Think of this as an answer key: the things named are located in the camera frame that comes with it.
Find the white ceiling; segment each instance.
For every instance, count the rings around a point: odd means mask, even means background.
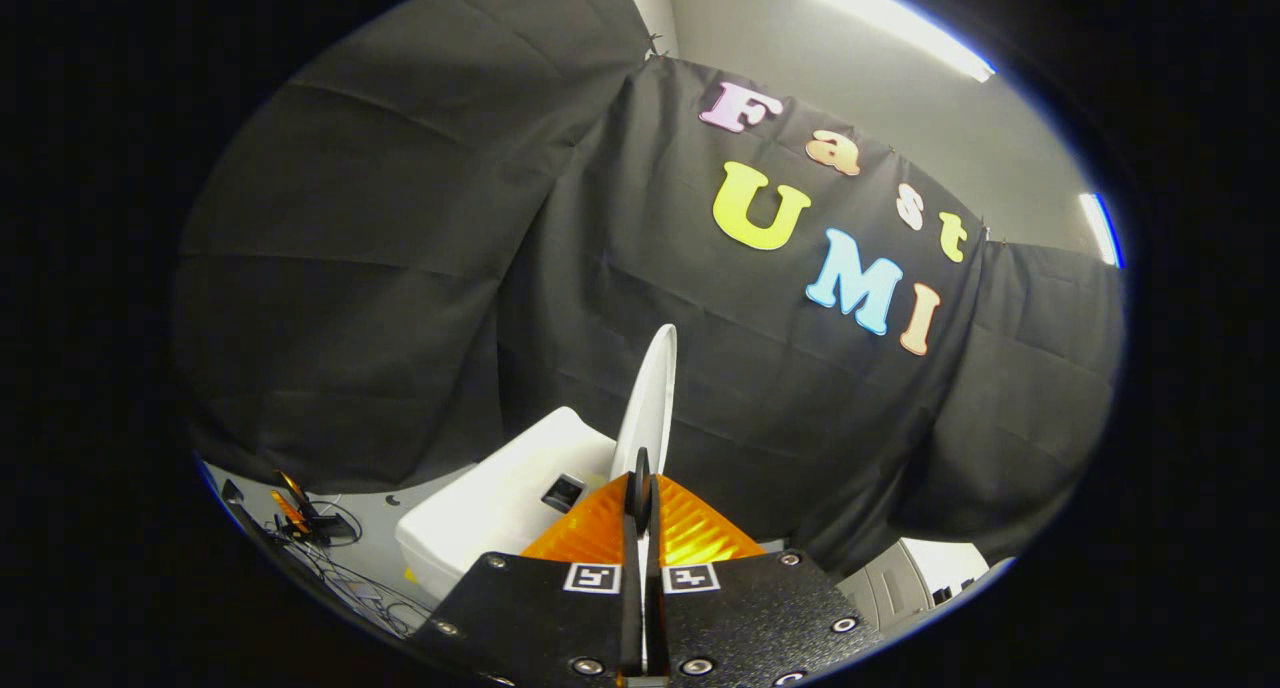
[[[763,82],[892,145],[986,217],[996,240],[1098,254],[1078,201],[1094,188],[998,64],[979,83],[819,0],[636,4],[666,36],[659,50]]]

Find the gray floor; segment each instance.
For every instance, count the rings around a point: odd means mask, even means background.
[[[257,480],[242,478],[229,471],[218,468],[218,465],[207,463],[205,465],[212,474],[216,486],[221,487],[225,480],[232,480],[232,482],[236,483],[236,487],[244,495],[242,501],[244,510],[247,510],[247,513],[251,514],[260,526],[265,524],[274,528],[273,517],[280,515],[280,509],[275,505],[275,501],[271,497],[271,491],[279,487],[260,483]],[[426,497],[431,496],[435,491],[439,491],[439,489],[451,483],[453,478],[466,473],[467,469],[470,469],[470,465],[461,471],[454,471],[454,473],[444,474],[442,478],[430,480],[430,482],[421,483],[421,486],[404,489],[404,491],[396,491],[393,494],[343,494],[333,496],[307,494],[307,497],[311,497],[312,501],[329,501],[334,505],[342,506],[342,509],[349,512],[356,520],[360,520],[360,541],[351,546],[328,549],[324,556],[329,561],[333,561],[349,572],[375,579],[378,583],[411,597],[426,609],[434,609],[434,602],[428,597],[428,593],[404,577],[404,569],[407,565],[401,555],[399,545],[396,542],[396,523],[403,514],[406,514],[406,512],[412,510],[413,506],[426,500]],[[285,496],[285,500],[289,500],[287,491],[280,489],[280,494]],[[399,505],[390,505],[387,501],[388,496],[393,496],[394,501]],[[321,514],[339,512],[335,510],[334,506],[323,504],[316,505],[316,510]],[[284,520],[283,515],[280,515],[280,520]],[[347,596],[343,596],[343,598],[347,600],[348,605],[352,605],[353,601],[348,600]],[[383,600],[384,602],[394,602],[397,597],[394,597],[393,593],[389,593],[388,596],[384,596]],[[394,613],[394,616],[407,624],[408,628],[416,629],[422,623],[422,613],[424,611],[399,610]]]

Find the fluorescent light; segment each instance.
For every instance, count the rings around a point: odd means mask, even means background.
[[[896,0],[824,1],[849,10],[863,20],[893,33],[979,83],[987,82],[987,78],[996,74],[996,69],[979,55],[960,45],[960,41],[947,35],[946,31]]]
[[[1111,231],[1111,219],[1107,217],[1107,208],[1103,208],[1102,199],[1098,199],[1096,193],[1080,193],[1080,206],[1084,208],[1084,219],[1093,229],[1093,238],[1098,242],[1102,261],[1120,269],[1120,246],[1116,246],[1115,233]]]

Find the felt letter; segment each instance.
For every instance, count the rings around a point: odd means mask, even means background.
[[[742,132],[742,123],[739,120],[745,115],[746,121],[754,127],[764,120],[765,113],[777,115],[782,113],[782,101],[755,91],[722,82],[723,92],[710,110],[699,113],[698,116],[713,127],[721,127],[735,133]]]
[[[964,260],[964,253],[960,252],[960,240],[968,240],[969,233],[961,226],[959,215],[938,214],[938,217],[942,219],[942,237],[940,238],[942,252],[955,263],[960,263]]]
[[[929,324],[933,324],[933,311],[941,304],[942,299],[940,299],[938,292],[925,286],[924,283],[915,284],[915,309],[911,311],[911,322],[908,325],[906,332],[902,332],[899,340],[904,349],[915,356],[924,356],[929,352],[924,340],[929,334]]]
[[[892,260],[877,260],[863,272],[858,256],[858,242],[845,231],[827,228],[827,261],[812,286],[805,288],[809,301],[819,306],[836,306],[836,286],[840,286],[840,311],[849,315],[861,302],[863,308],[854,316],[861,327],[883,336],[888,331],[884,318],[893,299],[893,286],[902,279],[902,270]]]
[[[923,210],[924,199],[920,197],[920,193],[915,192],[915,188],[906,185],[906,183],[899,183],[897,214],[914,231],[919,231],[924,226],[924,217],[920,215]]]
[[[817,139],[809,141],[804,146],[809,159],[831,165],[845,176],[858,176],[859,173],[863,173],[863,169],[858,166],[858,145],[849,137],[831,130],[814,130],[813,137]]]
[[[772,251],[786,246],[796,220],[800,219],[800,211],[812,205],[809,196],[795,191],[791,185],[778,185],[782,205],[778,206],[777,217],[773,217],[772,226],[759,228],[746,219],[746,210],[751,206],[755,191],[769,185],[769,179],[750,165],[732,160],[724,164],[724,182],[721,183],[721,191],[716,193],[716,205],[712,206],[712,215],[721,230],[753,249]]]

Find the bolt head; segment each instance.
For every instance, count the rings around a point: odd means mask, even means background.
[[[707,675],[716,668],[716,664],[707,659],[692,659],[684,662],[680,666],[680,671],[685,675]]]
[[[573,670],[582,675],[599,675],[604,673],[604,665],[594,659],[577,659],[573,661]]]

